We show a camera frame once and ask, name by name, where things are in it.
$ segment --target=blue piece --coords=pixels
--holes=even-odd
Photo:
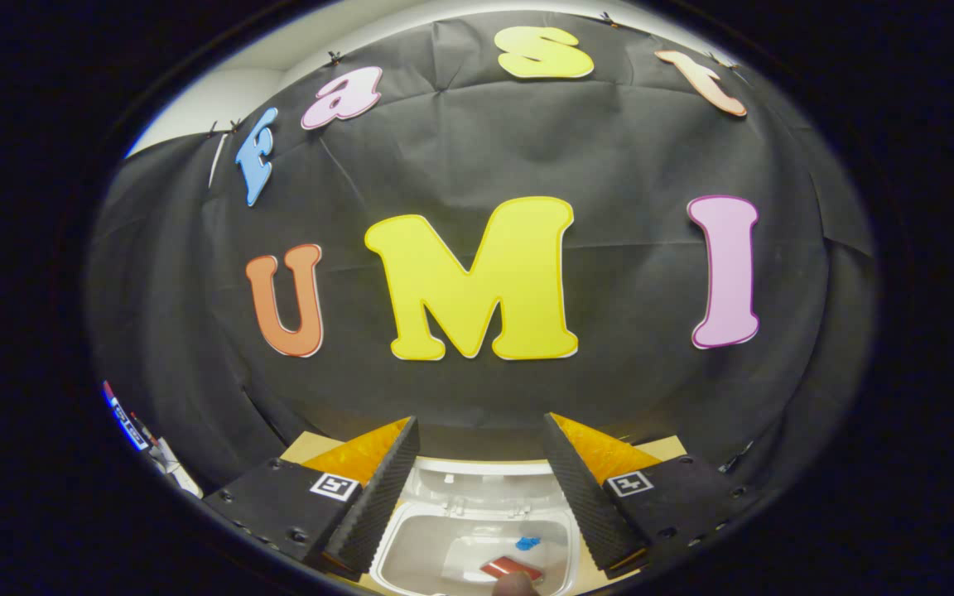
[[[540,544],[540,539],[538,538],[523,538],[522,540],[518,540],[517,547],[518,550],[529,550],[529,548],[533,548],[537,544]]]
[[[145,439],[142,438],[142,435],[139,434],[139,431],[135,429],[135,425],[132,424],[132,419],[128,418],[128,415],[124,414],[124,408],[120,407],[120,402],[117,401],[117,396],[113,395],[113,389],[109,388],[109,382],[103,382],[102,393],[106,399],[109,400],[110,410],[113,410],[113,414],[117,416],[117,422],[120,423],[120,427],[124,430],[124,434],[128,435],[128,438],[132,441],[132,444],[135,445],[135,449],[146,449],[149,444],[145,441]]]
[[[275,122],[275,118],[277,108],[268,108],[257,125],[253,126],[253,131],[245,138],[234,158],[234,163],[242,166],[242,176],[245,177],[245,185],[249,191],[246,196],[249,207],[257,203],[260,191],[264,190],[264,185],[267,184],[267,178],[272,177],[272,165],[264,163],[261,156],[269,155],[275,146],[272,132],[267,128],[270,123]]]

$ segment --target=hand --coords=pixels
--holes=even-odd
[[[505,574],[495,582],[492,596],[540,596],[532,587],[532,580],[525,572]]]

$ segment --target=blue letter f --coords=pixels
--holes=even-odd
[[[277,108],[268,108],[261,117],[257,125],[253,126],[253,131],[245,138],[242,147],[238,150],[238,155],[234,158],[234,163],[242,165],[242,175],[245,176],[245,185],[249,188],[249,194],[246,200],[249,207],[253,207],[260,191],[264,190],[267,184],[267,178],[272,176],[272,165],[264,163],[261,155],[268,155],[275,146],[272,140],[272,132],[267,125],[275,122],[277,117]]]

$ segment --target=foam letter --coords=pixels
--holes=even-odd
[[[735,116],[745,116],[745,106],[742,105],[742,102],[727,97],[720,86],[713,82],[713,79],[720,80],[720,76],[716,72],[704,67],[704,65],[697,64],[690,56],[676,50],[654,53],[667,63],[673,63],[679,69],[679,72],[686,76],[694,90],[699,92],[703,98],[708,99],[709,103]]]
[[[245,177],[245,185],[248,188],[246,201],[249,207],[257,203],[260,197],[260,191],[264,190],[267,184],[267,178],[272,177],[272,165],[264,163],[261,155],[270,155],[272,147],[275,146],[275,140],[272,139],[272,132],[267,126],[275,122],[277,117],[277,108],[268,108],[257,125],[249,132],[249,136],[242,142],[238,148],[238,155],[234,158],[234,163],[242,166],[242,176]]]
[[[382,69],[368,65],[323,84],[315,94],[319,101],[314,102],[300,118],[301,127],[311,131],[330,124],[334,118],[348,120],[367,112],[382,98],[378,93],[381,79]]]
[[[595,70],[595,63],[576,48],[580,44],[568,31],[553,26],[511,26],[495,34],[503,70],[522,79],[579,79]]]
[[[322,258],[322,249],[315,244],[303,244],[285,253],[285,267],[292,271],[296,287],[296,304],[300,306],[300,328],[289,331],[283,327],[277,313],[275,257],[255,257],[245,267],[245,275],[253,286],[253,304],[257,308],[257,322],[264,339],[280,354],[307,358],[322,347],[322,310],[319,309],[319,291],[315,284],[315,264]]]
[[[700,350],[744,344],[757,335],[753,313],[753,242],[757,208],[737,196],[703,196],[687,204],[687,214],[705,231],[709,295],[705,318],[691,341]]]
[[[550,196],[508,200],[484,228],[467,272],[421,215],[401,215],[367,230],[367,248],[385,265],[397,339],[393,354],[438,361],[444,343],[429,334],[425,309],[466,358],[480,351],[496,305],[503,334],[492,351],[504,359],[567,358],[578,339],[565,327],[561,235],[572,207]]]

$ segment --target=yellow letter m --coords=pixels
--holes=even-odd
[[[367,230],[367,248],[385,265],[397,339],[393,354],[439,361],[444,343],[429,334],[425,310],[466,358],[480,351],[495,306],[503,333],[492,351],[504,359],[567,358],[578,340],[565,327],[561,235],[572,207],[550,196],[508,200],[492,213],[469,271],[421,215]]]

